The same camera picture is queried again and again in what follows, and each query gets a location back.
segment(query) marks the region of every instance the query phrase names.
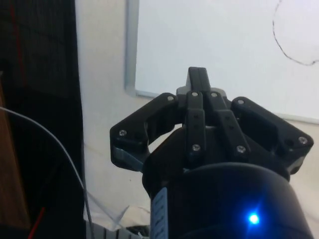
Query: black plastic part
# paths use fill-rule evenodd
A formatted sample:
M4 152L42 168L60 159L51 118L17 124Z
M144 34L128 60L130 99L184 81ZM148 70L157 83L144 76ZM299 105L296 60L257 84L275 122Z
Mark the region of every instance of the black plastic part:
M141 171L150 157L148 145L178 123L186 129L180 159L186 169L216 162L249 162L289 179L313 145L309 135L251 100L239 97L230 102L225 94L210 88L205 68L190 67L186 87L177 96L161 94L111 128L112 162ZM300 137L307 143L300 143Z
M235 98L231 110L240 119L240 127L247 136L278 155L289 173L299 170L314 144L309 135L245 97ZM301 143L300 137L307 142Z
M148 145L173 130L176 110L176 96L164 93L113 126L111 161L118 167L141 171L150 154Z
M206 151L206 124L201 92L187 93L186 155L191 167L202 163Z
M312 239L287 180L252 164L219 163L166 184L170 239ZM152 197L157 194L154 188ZM250 223L256 214L259 223Z
M190 86L191 91L210 91L210 83L206 68L189 67L186 86Z

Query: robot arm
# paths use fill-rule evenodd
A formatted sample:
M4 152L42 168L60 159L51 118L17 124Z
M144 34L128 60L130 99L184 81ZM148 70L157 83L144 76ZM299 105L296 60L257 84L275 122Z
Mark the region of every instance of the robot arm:
M112 162L143 173L153 238L312 238L289 185L312 138L245 97L229 101L205 68L190 67L176 96L159 95L112 127L110 139ZM257 212L260 225L251 227L245 219Z

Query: white wall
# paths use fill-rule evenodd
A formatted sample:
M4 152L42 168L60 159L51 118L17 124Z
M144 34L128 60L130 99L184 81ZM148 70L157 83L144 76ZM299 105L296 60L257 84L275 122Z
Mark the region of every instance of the white wall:
M118 219L128 205L149 208L149 198L141 173L111 163L109 130L148 100L124 91L126 1L77 0L76 11L87 187ZM94 222L114 226L90 208Z

